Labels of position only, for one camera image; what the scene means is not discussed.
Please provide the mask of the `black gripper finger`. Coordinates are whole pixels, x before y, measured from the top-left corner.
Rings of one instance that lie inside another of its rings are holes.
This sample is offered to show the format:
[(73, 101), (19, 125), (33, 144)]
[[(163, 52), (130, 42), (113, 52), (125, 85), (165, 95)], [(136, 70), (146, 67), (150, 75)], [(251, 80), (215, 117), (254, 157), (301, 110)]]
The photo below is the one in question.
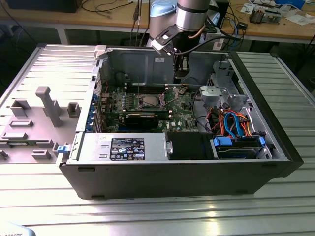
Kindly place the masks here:
[(174, 78), (183, 79), (190, 72), (189, 57), (174, 57)]

